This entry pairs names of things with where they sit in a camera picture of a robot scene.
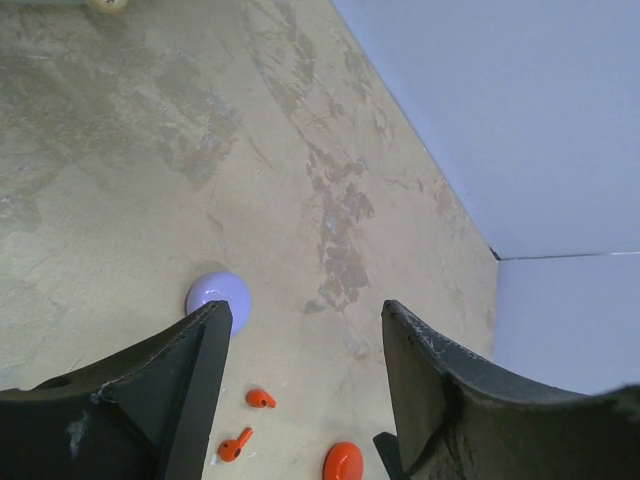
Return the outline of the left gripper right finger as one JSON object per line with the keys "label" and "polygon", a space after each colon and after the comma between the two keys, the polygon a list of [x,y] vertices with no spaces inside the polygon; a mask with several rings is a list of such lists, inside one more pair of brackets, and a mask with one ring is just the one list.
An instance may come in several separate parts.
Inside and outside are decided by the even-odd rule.
{"label": "left gripper right finger", "polygon": [[638,478],[638,386],[562,390],[499,367],[396,300],[381,318],[404,479]]}

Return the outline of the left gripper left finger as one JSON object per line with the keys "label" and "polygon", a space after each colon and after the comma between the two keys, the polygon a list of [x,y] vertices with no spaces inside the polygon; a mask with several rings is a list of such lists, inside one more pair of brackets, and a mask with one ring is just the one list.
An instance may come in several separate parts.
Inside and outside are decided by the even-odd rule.
{"label": "left gripper left finger", "polygon": [[199,479],[232,327],[224,301],[31,390],[1,393],[4,479]]}

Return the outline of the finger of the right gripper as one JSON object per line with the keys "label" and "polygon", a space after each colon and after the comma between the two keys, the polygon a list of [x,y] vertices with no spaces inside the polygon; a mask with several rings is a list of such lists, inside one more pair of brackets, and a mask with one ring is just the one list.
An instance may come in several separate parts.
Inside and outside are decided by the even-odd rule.
{"label": "finger of the right gripper", "polygon": [[398,439],[389,432],[381,432],[373,437],[374,446],[380,456],[390,480],[403,480]]}

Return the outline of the orange earbud charging case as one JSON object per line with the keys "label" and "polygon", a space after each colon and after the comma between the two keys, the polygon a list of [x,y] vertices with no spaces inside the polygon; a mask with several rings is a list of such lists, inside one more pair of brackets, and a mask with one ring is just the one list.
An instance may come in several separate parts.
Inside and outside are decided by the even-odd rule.
{"label": "orange earbud charging case", "polygon": [[329,449],[323,464],[323,480],[362,480],[363,475],[364,458],[357,445],[338,442]]}

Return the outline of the purple earbud charging case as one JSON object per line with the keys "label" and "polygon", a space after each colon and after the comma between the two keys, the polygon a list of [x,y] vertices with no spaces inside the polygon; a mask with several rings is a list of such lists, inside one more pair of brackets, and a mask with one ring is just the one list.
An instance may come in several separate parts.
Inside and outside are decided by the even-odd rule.
{"label": "purple earbud charging case", "polygon": [[226,301],[232,315],[231,336],[247,325],[251,310],[251,293],[246,282],[230,271],[210,272],[199,277],[190,287],[185,311],[189,315],[210,301]]}

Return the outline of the lower orange earbud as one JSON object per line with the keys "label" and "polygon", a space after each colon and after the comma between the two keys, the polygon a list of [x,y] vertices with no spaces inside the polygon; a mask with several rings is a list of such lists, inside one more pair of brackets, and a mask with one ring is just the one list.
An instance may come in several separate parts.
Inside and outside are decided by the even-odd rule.
{"label": "lower orange earbud", "polygon": [[252,435],[253,429],[247,427],[237,438],[223,440],[217,449],[217,456],[221,461],[226,463],[235,461],[242,453],[242,450],[251,439]]}

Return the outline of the orange earbud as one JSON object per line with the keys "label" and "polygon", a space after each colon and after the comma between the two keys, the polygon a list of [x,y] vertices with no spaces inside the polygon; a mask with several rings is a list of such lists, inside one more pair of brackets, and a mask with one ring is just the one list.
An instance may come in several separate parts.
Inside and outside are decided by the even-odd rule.
{"label": "orange earbud", "polygon": [[251,439],[252,435],[253,429],[247,427],[237,438],[223,440],[217,449],[217,456],[221,461],[226,463],[235,461],[242,453],[242,450]]}
{"label": "orange earbud", "polygon": [[245,396],[246,403],[256,409],[275,408],[276,400],[263,389],[252,389]]}

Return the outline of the upper orange earbud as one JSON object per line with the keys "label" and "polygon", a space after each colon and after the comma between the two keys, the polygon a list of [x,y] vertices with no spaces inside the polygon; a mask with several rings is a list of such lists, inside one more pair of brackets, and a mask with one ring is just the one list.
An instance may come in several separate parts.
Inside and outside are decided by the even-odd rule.
{"label": "upper orange earbud", "polygon": [[263,389],[252,389],[245,396],[246,403],[256,409],[275,408],[276,400]]}

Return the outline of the round white drawer cabinet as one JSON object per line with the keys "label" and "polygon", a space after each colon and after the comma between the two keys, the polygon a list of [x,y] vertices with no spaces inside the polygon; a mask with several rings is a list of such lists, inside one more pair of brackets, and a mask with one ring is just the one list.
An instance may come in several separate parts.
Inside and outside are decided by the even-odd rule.
{"label": "round white drawer cabinet", "polygon": [[128,0],[86,0],[86,4],[100,13],[116,14],[126,8]]}

